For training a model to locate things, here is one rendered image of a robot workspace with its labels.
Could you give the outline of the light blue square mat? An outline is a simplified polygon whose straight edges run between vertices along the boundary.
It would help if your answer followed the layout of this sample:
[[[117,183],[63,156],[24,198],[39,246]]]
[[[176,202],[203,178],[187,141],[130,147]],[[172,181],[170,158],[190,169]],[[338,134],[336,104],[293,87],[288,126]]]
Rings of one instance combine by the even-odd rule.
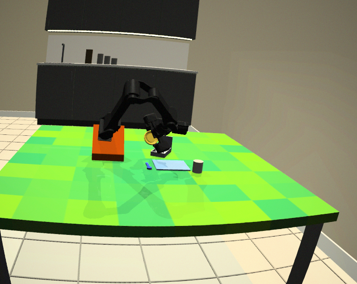
[[[157,171],[191,171],[184,161],[152,160]]]

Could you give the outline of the yellow plate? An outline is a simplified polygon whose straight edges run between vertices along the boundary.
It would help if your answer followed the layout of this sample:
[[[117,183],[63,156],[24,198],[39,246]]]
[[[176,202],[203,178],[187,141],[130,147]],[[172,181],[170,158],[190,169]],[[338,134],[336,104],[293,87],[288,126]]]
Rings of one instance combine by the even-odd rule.
[[[157,138],[153,138],[151,131],[147,131],[144,135],[144,140],[148,145],[153,145],[158,142]]]

